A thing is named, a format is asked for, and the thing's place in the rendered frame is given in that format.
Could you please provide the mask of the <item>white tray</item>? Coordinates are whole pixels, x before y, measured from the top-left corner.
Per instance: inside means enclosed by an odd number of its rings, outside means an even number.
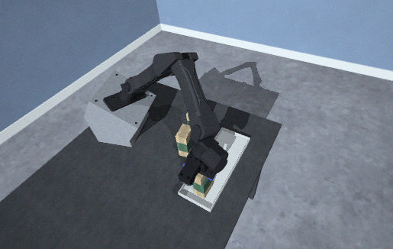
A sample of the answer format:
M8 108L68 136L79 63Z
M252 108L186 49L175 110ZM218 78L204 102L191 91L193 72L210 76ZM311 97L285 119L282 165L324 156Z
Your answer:
M226 150L226 152L228 152L227 165L221 172L215 175L214 184L205 199L200 195L194 194L193 185L187 186L183 184L181 189L178 191L178 194L181 197L195 203L209 212L211 212L214 208L214 205L226 186L227 181L230 179L232 172L250 142L250 137L246 137L226 128L221 128L215 137L215 140L223 149Z

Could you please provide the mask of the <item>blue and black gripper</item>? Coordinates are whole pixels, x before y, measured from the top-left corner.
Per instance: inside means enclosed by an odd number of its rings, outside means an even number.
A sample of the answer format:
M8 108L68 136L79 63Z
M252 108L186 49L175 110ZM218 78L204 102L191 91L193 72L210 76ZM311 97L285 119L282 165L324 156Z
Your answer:
M193 156L193 155L192 155ZM193 156L194 157L194 156ZM201 160L201 159L198 159L198 158L196 158L196 157L194 157L196 160ZM184 164L183 164L183 166L185 166L185 164L187 163L187 159L185 160L185 162L184 162ZM203 175L203 176L206 176L210 181L212 181L213 180L213 178L215 177L215 173L213 173L209 168L207 168L207 170L206 170L206 172L205 173L203 173L203 172L201 172L200 170L198 171L198 173L200 173L201 175Z

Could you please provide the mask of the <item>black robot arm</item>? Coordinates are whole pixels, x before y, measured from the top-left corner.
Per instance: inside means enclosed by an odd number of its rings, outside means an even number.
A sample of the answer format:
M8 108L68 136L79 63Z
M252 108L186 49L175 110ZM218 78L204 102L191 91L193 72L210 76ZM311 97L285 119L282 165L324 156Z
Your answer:
M145 92L155 82L167 76L176 77L187 106L188 123L192 131L192 149L187 155L187 163L178 174L179 180L187 186L193 185L199 170L205 173L209 168L215 174L221 172L226 167L228 158L228 152L215 140L220 123L215 112L211 110L198 80L194 63L197 59L196 52L158 53L148 68L121 84L120 92L103 99L114 112L146 98ZM201 160L196 160L192 155Z

